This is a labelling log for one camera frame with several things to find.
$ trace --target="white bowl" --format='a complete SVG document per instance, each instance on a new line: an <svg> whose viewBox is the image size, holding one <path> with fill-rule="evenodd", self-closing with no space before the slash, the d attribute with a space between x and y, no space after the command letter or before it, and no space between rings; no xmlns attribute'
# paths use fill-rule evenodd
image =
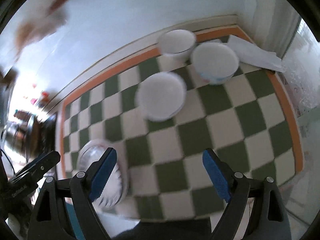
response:
<svg viewBox="0 0 320 240"><path fill-rule="evenodd" d="M157 47L162 55L185 62L196 46L196 36L187 30L173 30L161 35Z"/></svg>
<svg viewBox="0 0 320 240"><path fill-rule="evenodd" d="M98 161L108 147L117 151L117 163L101 193L92 204L97 212L105 212L120 203L126 196L129 186L128 167L125 153L111 142L103 139L93 139L80 150L76 169L87 171L89 166Z"/></svg>
<svg viewBox="0 0 320 240"><path fill-rule="evenodd" d="M211 85L219 85L229 80L239 67L239 58L228 46L205 42L191 55L191 63L197 73Z"/></svg>
<svg viewBox="0 0 320 240"><path fill-rule="evenodd" d="M147 119L163 122L182 109L186 91L187 86L179 75L160 72L140 84L135 100Z"/></svg>

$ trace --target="white plate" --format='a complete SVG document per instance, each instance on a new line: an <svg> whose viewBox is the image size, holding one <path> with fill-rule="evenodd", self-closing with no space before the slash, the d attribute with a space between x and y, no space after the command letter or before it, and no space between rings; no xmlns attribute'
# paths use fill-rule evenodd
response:
<svg viewBox="0 0 320 240"><path fill-rule="evenodd" d="M160 72L140 84L135 101L146 118L154 122L163 122L182 109L186 91L187 86L179 75Z"/></svg>

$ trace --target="screw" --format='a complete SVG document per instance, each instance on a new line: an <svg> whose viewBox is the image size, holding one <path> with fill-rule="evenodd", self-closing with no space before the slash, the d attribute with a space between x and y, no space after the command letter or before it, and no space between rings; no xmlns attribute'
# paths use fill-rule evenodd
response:
<svg viewBox="0 0 320 240"><path fill-rule="evenodd" d="M85 176L85 173L83 171L80 171L77 173L78 178L83 178Z"/></svg>
<svg viewBox="0 0 320 240"><path fill-rule="evenodd" d="M270 183L272 183L272 182L274 181L273 178L270 177L270 176L268 176L268 177L266 178L266 180L267 180L267 182L270 182Z"/></svg>
<svg viewBox="0 0 320 240"><path fill-rule="evenodd" d="M235 172L235 177L238 179L241 179L243 177L243 174L241 172Z"/></svg>
<svg viewBox="0 0 320 240"><path fill-rule="evenodd" d="M48 183L50 183L50 182L53 181L53 177L47 177L47 178L45 179L45 181L48 182Z"/></svg>

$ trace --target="green and white checkered tablecloth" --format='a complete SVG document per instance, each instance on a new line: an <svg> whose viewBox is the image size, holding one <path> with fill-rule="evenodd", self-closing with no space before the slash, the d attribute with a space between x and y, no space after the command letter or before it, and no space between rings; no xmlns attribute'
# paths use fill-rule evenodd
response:
<svg viewBox="0 0 320 240"><path fill-rule="evenodd" d="M134 105L139 83L159 71L180 75L183 109L165 122L144 120ZM128 196L110 212L144 221L200 218L224 209L202 165L213 148L234 171L275 178L295 174L288 123L264 70L242 64L224 85L207 85L192 65L160 56L112 76L67 105L65 169L77 173L80 149L103 138L126 156Z"/></svg>

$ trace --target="orange border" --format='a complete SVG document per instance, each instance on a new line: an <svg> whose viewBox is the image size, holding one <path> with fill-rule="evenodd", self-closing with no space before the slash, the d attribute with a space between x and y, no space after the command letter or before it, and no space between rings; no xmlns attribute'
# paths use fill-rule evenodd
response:
<svg viewBox="0 0 320 240"><path fill-rule="evenodd" d="M273 84L273 87L276 92L276 96L279 100L279 103L281 105L282 111L284 112L285 118L289 125L289 130L291 134L292 139L292 150L294 154L294 160L295 160L295 171L296 174L300 171L302 171L303 168L303 152L300 142L300 135L298 131L298 126L296 123L296 119L294 117L294 112L291 108L291 104L289 102L289 99L284 92L284 88L277 79L276 75L266 70L267 76L269 77L271 83Z"/></svg>
<svg viewBox="0 0 320 240"><path fill-rule="evenodd" d="M223 28L216 28L216 30L211 30L211 31L208 31L207 33L196 34L197 41L199 42L212 40L212 39L222 37L222 36L227 36L227 35L235 35L246 41L250 41L250 42L252 41L250 37L243 30L241 30L237 25L232 25L232 26L223 27ZM158 49L155 48L147 52L144 52L140 55L137 55L133 58L130 58L120 63L119 65L116 65L111 69L104 70L99 76L93 78L92 80L87 81L86 83L84 83L84 85L79 86L77 89L75 89L66 97L66 99L62 103L62 110L58 119L58 122L60 123L60 156L61 156L61 165L62 165L62 175L64 178L66 178L66 171L64 168L65 166L64 166L64 149L63 149L63 123L64 123L63 121L64 121L66 106L72 101L79 98L83 93L94 88L96 85L104 82L109 77L116 75L126 69L129 69L130 67L136 66L140 62L145 61L151 57L157 57L159 55L160 53ZM283 91L283 88L279 83L279 81L277 80L277 78L274 76L274 74L271 74L271 72L267 72L267 74L275 88L276 95L278 96L280 105L289 123L289 129L290 129L292 140L296 141L293 143L293 152L295 156L295 163L296 163L295 169L297 173L302 170L302 150L300 145L300 137L298 133L297 124L294 119L294 114L290 107L289 101Z"/></svg>

